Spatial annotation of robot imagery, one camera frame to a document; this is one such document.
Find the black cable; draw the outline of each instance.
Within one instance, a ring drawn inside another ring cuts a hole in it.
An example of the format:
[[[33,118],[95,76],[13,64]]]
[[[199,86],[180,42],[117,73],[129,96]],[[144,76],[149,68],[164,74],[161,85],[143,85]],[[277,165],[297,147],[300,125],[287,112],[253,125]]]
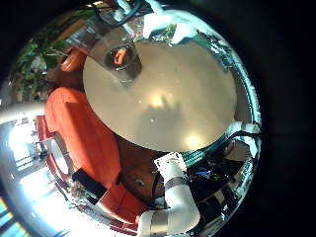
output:
[[[237,136],[249,136],[249,137],[252,137],[254,139],[262,137],[262,135],[260,133],[251,133],[251,132],[242,131],[242,130],[235,131],[227,139],[225,139],[215,150],[223,149],[225,146],[228,145],[229,142],[231,142],[232,139],[234,139]],[[203,153],[207,153],[208,151],[209,151],[208,147],[205,147],[202,149]]]
[[[108,22],[106,22],[102,18],[102,16],[100,15],[99,8],[94,3],[91,3],[91,6],[93,7],[97,18],[101,22],[107,24],[110,28],[117,28],[117,27],[120,27],[121,25],[125,24],[127,21],[129,21],[136,14],[136,12],[141,8],[142,4],[143,4],[143,0],[135,0],[135,4],[134,4],[133,8],[130,10],[130,12],[121,21],[114,23],[114,24],[109,24]]]
[[[157,189],[157,185],[158,185],[158,182],[160,180],[160,177],[161,177],[161,174],[158,171],[157,174],[155,175],[155,179],[154,179],[154,182],[153,182],[152,187],[151,187],[151,205],[153,207],[156,207],[156,204],[155,204],[156,189]]]

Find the beige tabletop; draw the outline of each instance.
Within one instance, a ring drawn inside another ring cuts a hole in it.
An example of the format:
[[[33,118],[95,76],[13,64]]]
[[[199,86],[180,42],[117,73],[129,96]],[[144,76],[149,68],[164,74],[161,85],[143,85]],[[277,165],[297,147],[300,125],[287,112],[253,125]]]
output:
[[[223,135],[237,101],[231,73],[224,73],[192,41],[135,46],[142,69],[128,85],[96,62],[103,61],[104,40],[90,53],[95,60],[86,60],[87,98],[105,125],[130,142],[158,151],[196,150]]]

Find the green leaves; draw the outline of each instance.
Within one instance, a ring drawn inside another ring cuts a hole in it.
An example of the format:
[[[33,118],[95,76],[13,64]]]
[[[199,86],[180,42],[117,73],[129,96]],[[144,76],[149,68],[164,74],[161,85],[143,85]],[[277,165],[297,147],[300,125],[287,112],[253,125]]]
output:
[[[59,30],[50,25],[38,32],[19,52],[10,80],[18,83],[24,100],[32,100],[47,88],[43,74],[55,68],[58,56],[65,55],[67,43],[56,40]]]

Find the orange chair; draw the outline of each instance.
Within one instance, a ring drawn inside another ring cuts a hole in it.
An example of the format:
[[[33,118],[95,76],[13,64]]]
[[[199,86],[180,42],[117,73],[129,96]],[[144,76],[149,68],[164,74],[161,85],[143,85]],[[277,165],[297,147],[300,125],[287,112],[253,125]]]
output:
[[[37,116],[36,127],[39,141],[46,141],[53,138],[53,132],[48,130],[45,116]],[[57,175],[62,181],[65,181],[69,178],[67,174],[62,173],[51,154],[48,154],[47,158],[45,159],[45,163],[52,175]]]
[[[57,88],[47,99],[45,118],[49,131],[58,131],[64,139],[74,170],[82,168],[107,189],[98,205],[123,223],[137,223],[147,206],[118,182],[120,161],[115,136],[94,114],[85,94]]]

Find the white bracket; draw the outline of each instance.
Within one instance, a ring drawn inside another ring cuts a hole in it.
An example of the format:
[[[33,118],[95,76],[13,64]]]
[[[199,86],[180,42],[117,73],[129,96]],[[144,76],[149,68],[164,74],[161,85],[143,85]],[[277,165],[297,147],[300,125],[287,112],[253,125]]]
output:
[[[237,131],[247,131],[253,134],[259,134],[261,132],[260,127],[256,123],[249,123],[249,122],[242,122],[242,121],[233,121],[227,129],[227,136],[232,135],[234,132]],[[256,145],[255,139],[252,137],[241,137],[237,136],[237,140],[240,140],[249,145],[249,149],[251,152],[252,157],[256,157],[258,152],[258,147]]]
[[[184,158],[179,152],[170,152],[167,155],[157,158],[156,160],[154,160],[154,162],[159,171],[161,170],[163,163],[169,163],[169,162],[175,162],[180,166],[182,171],[184,172],[187,171],[187,166],[184,161]]]

